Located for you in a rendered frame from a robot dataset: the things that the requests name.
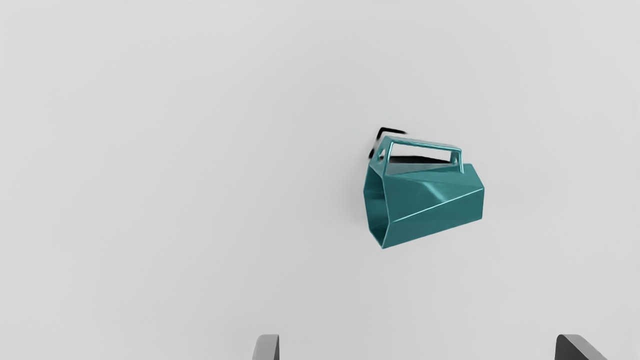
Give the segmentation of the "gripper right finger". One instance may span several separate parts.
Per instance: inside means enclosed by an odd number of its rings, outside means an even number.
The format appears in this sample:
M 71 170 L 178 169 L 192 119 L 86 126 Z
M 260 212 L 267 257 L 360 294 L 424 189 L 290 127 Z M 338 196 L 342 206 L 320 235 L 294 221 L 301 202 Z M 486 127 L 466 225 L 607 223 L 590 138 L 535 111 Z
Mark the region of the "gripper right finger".
M 608 360 L 578 334 L 560 334 L 555 343 L 555 360 Z

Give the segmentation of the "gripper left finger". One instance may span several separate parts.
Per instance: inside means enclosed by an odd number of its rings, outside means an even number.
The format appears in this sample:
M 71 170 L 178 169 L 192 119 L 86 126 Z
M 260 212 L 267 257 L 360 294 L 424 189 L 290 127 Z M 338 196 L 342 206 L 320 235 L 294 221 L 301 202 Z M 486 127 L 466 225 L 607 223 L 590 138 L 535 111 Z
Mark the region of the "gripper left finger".
M 276 333 L 259 335 L 254 345 L 252 360 L 281 360 L 280 336 Z

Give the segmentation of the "teal faceted mug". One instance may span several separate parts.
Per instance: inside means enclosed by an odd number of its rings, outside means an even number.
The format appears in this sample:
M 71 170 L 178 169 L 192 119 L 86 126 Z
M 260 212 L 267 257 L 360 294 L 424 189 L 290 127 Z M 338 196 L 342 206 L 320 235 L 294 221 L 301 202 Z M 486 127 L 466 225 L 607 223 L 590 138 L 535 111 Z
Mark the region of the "teal faceted mug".
M 448 161 L 394 156 L 398 146 L 448 152 Z M 485 187 L 461 148 L 381 136 L 369 155 L 363 198 L 368 230 L 383 249 L 483 218 Z

